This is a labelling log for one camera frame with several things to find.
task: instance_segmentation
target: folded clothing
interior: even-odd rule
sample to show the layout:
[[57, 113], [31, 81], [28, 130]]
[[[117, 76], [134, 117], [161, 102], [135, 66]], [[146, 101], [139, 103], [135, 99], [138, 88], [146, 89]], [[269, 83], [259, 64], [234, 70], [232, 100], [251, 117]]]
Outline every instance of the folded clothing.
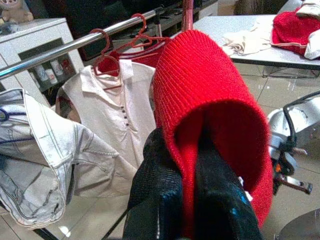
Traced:
[[310, 34], [304, 57], [310, 60], [320, 57], [320, 29]]
[[313, 17], [299, 17], [296, 12], [283, 12], [273, 20], [271, 44], [305, 55], [309, 35], [320, 29], [320, 21]]
[[250, 31], [225, 33], [223, 39], [226, 43], [222, 49], [229, 56], [234, 53], [238, 55], [254, 54], [269, 49], [272, 28], [272, 21], [266, 22], [258, 18]]
[[296, 12], [299, 17], [313, 17], [320, 20], [320, 0], [305, 0]]

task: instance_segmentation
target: stuffed animal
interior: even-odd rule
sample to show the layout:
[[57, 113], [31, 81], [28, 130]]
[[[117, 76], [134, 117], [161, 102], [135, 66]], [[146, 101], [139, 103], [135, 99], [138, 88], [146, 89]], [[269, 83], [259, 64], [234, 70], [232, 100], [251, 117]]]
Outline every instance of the stuffed animal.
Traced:
[[23, 9], [23, 0], [0, 0], [0, 7], [5, 22], [24, 23], [34, 19], [31, 12]]

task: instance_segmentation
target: tiled floor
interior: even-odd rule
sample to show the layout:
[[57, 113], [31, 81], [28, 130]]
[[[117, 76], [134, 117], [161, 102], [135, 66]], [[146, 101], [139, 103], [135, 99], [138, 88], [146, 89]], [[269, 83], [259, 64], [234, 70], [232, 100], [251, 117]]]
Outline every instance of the tiled floor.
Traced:
[[[262, 78], [262, 66], [236, 64], [248, 88], [265, 114], [283, 107], [303, 95], [319, 90], [320, 79]], [[297, 179], [313, 183], [311, 195], [281, 186], [273, 198], [269, 217], [262, 233], [266, 240], [294, 218], [320, 207], [320, 162], [318, 159], [297, 159]], [[66, 208], [63, 219], [48, 227], [60, 240], [100, 240], [124, 211], [128, 196], [114, 199], [74, 197]], [[124, 221], [111, 237], [120, 237]], [[41, 240], [32, 231], [17, 225], [9, 215], [0, 217], [0, 240]]]

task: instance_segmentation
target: shirt collar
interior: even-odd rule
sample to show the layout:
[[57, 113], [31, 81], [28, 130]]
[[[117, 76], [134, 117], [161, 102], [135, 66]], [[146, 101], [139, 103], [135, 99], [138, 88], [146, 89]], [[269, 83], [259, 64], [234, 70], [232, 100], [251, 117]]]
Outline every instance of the shirt collar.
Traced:
[[[121, 59], [119, 60], [119, 76], [114, 77], [111, 75], [105, 74], [104, 78], [116, 78], [120, 79], [123, 82], [131, 79], [134, 76], [134, 69], [133, 63], [131, 60], [128, 59]], [[92, 71], [92, 66], [86, 66], [80, 72], [80, 79], [81, 79], [81, 88], [83, 92], [99, 94], [101, 87], [98, 84], [98, 79]]]

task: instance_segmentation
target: white table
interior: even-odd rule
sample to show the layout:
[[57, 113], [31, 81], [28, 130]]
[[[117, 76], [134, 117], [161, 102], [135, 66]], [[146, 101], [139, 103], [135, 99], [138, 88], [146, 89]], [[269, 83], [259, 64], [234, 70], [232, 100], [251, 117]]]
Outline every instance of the white table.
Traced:
[[[206, 16], [194, 23], [194, 29], [208, 34], [218, 45], [224, 44], [223, 35], [229, 32], [250, 30], [257, 18], [272, 21], [275, 15]], [[230, 56], [235, 63], [320, 70], [320, 60], [308, 60], [294, 52], [271, 47], [249, 55]]]

